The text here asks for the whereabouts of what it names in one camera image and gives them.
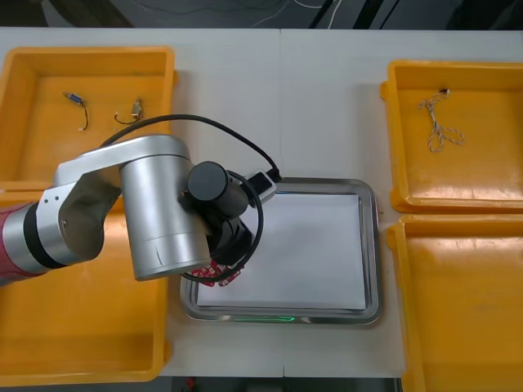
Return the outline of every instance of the stainless steel tray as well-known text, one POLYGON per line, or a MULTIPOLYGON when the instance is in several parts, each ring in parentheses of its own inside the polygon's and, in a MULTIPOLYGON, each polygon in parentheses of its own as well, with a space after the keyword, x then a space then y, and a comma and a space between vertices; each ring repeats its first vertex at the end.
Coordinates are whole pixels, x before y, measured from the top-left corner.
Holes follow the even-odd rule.
POLYGON ((378 243, 378 210, 372 189, 359 180, 287 178, 278 184, 278 192, 291 194, 354 194, 358 196, 365 308, 356 310, 201 306, 198 305, 199 284, 182 278, 181 303, 187 315, 197 320, 249 323, 369 324, 375 321, 380 313, 382 290, 378 243))

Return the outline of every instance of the yellow plastic tray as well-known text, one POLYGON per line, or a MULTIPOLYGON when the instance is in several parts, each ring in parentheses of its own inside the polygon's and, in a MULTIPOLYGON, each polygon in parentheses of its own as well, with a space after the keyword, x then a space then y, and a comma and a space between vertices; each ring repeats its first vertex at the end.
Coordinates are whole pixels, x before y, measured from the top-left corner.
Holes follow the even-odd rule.
MULTIPOLYGON (((52 183, 59 163, 99 147, 117 128, 125 127, 114 121, 117 111, 122 121, 132 121, 132 104, 138 96, 146 118, 170 114, 174 78, 169 47, 10 51, 0 77, 0 184, 7 182, 14 191, 16 182, 52 183), (87 102, 86 131, 78 130, 85 125, 83 108, 65 98, 64 91, 87 102)), ((129 137, 144 133, 170 133, 169 122, 129 137)))
POLYGON ((387 232, 405 392, 523 390, 523 216, 404 216, 387 232))
POLYGON ((393 61, 381 96, 387 104, 394 189, 401 212, 523 211, 523 64, 393 61), (442 88, 435 107, 462 145, 428 149, 431 117, 418 109, 442 88))
MULTIPOLYGON (((126 119, 138 96, 146 118, 171 113, 174 75, 166 47, 11 51, 0 79, 0 207, 39 200, 59 163, 124 127, 114 112, 126 119), (83 110, 63 91, 87 102, 86 131, 78 130, 83 110)), ((0 386, 148 381, 160 373, 170 355, 167 280, 135 281, 121 207, 105 222, 97 259, 0 289, 0 386)))

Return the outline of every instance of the wire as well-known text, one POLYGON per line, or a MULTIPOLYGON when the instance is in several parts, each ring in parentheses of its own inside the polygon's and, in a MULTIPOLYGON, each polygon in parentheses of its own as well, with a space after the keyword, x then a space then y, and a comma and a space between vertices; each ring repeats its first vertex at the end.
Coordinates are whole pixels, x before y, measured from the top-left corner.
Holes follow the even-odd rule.
POLYGON ((118 120, 118 112, 116 112, 116 114, 114 115, 114 120, 116 120, 117 123, 120 123, 120 124, 123 124, 123 125, 132 125, 132 124, 138 123, 140 121, 139 118, 136 118, 136 119, 134 119, 133 121, 130 121, 130 122, 120 121, 120 120, 118 120))
POLYGON ((247 191, 250 193, 250 196, 253 198, 254 202, 256 203, 256 209, 258 211, 258 228, 256 232, 256 236, 254 237, 253 244, 249 248, 248 252, 245 254, 244 258, 236 263, 236 265, 233 268, 227 269, 223 274, 219 276, 213 276, 211 278, 200 278, 196 277, 191 274, 183 274, 182 276, 188 280, 191 280, 193 282, 197 283, 210 283, 210 282, 220 282, 223 279, 230 278, 232 275, 236 274, 238 271, 240 271, 247 262, 253 257, 254 252, 258 248, 258 245, 260 244, 260 241, 262 240, 262 233, 263 233, 263 225, 265 224, 265 217, 263 216, 263 206, 262 201, 260 200, 260 196, 258 195, 257 191, 253 188, 253 186, 248 182, 247 179, 242 177, 240 174, 234 172, 234 171, 228 171, 230 176, 234 177, 236 180, 241 181, 247 191))
POLYGON ((87 106, 85 104, 82 104, 83 106, 83 112, 85 113, 85 127, 80 128, 80 131, 85 131, 87 127, 89 127, 89 114, 87 112, 87 106))
POLYGON ((324 18, 325 14, 333 4, 334 0, 325 0, 323 6, 321 6, 320 10, 312 20, 311 24, 309 24, 309 29, 315 29, 316 27, 318 27, 318 23, 324 18))
POLYGON ((385 23, 389 20, 389 17, 392 15, 392 12, 394 12, 394 9, 396 8, 396 6, 398 5, 398 2, 400 2, 400 0, 396 0, 396 2, 394 3, 394 5, 392 6, 391 10, 389 11, 389 13, 387 14, 387 16, 385 16, 385 19, 383 20, 382 22, 382 25, 379 26, 379 29, 383 29, 383 26, 385 25, 385 23))
POLYGON ((261 25, 262 23, 267 22, 268 20, 274 19, 276 16, 282 13, 282 11, 287 7, 287 5, 291 2, 291 0, 287 0, 283 7, 281 7, 274 15, 268 16, 265 19, 259 20, 255 24, 251 26, 251 29, 254 29, 256 26, 261 25))
POLYGON ((136 131, 137 129, 147 127, 149 125, 155 124, 155 123, 161 123, 164 121, 175 121, 175 120, 190 120, 190 121, 199 121, 201 123, 206 123, 208 125, 211 125, 215 128, 218 128, 225 133, 231 135, 235 139, 241 141, 242 143, 248 145, 251 149, 259 153, 265 160, 272 166, 272 168, 279 172, 279 168, 276 166, 275 161, 269 156, 268 153, 266 153, 263 149, 255 145, 253 142, 251 142, 249 139, 247 139, 245 136, 241 136, 238 132, 233 131, 229 127, 226 127, 223 124, 220 124, 219 122, 216 122, 214 120, 211 120, 210 118, 205 118, 201 116, 194 116, 193 114, 165 114, 164 116, 158 116, 158 117, 152 117, 147 118, 145 120, 142 120, 140 122, 136 122, 129 127, 124 128, 122 131, 116 132, 114 135, 112 135, 109 139, 104 141, 101 144, 101 147, 106 147, 108 145, 112 145, 116 140, 123 138, 124 136, 127 136, 133 131, 136 131))
POLYGON ((214 8, 214 7, 200 7, 200 8, 195 8, 194 10, 188 10, 188 11, 172 11, 172 10, 168 10, 168 9, 162 8, 162 7, 150 6, 148 4, 143 4, 141 2, 135 2, 134 0, 129 0, 129 1, 132 4, 134 4, 135 6, 147 8, 147 9, 154 10, 154 11, 165 12, 165 13, 171 14, 171 15, 179 15, 179 16, 190 15, 190 14, 194 14, 197 12, 203 12, 203 11, 217 12, 219 14, 220 13, 228 14, 231 12, 241 12, 241 11, 267 11, 272 8, 272 7, 262 7, 262 5, 264 5, 268 2, 268 0, 266 0, 259 7, 244 5, 241 8, 231 8, 231 9, 225 9, 225 10, 222 10, 220 8, 214 8))
POLYGON ((331 26, 333 25, 334 17, 336 16, 337 9, 342 5, 342 2, 343 2, 343 0, 339 0, 337 2, 336 8, 334 8, 334 12, 330 17, 330 22, 329 22, 329 26, 327 27, 327 30, 330 30, 331 26))
POLYGON ((319 10, 321 6, 308 6, 306 4, 303 4, 302 2, 299 2, 298 0, 293 0, 298 6, 302 6, 305 8, 310 8, 311 10, 319 10))

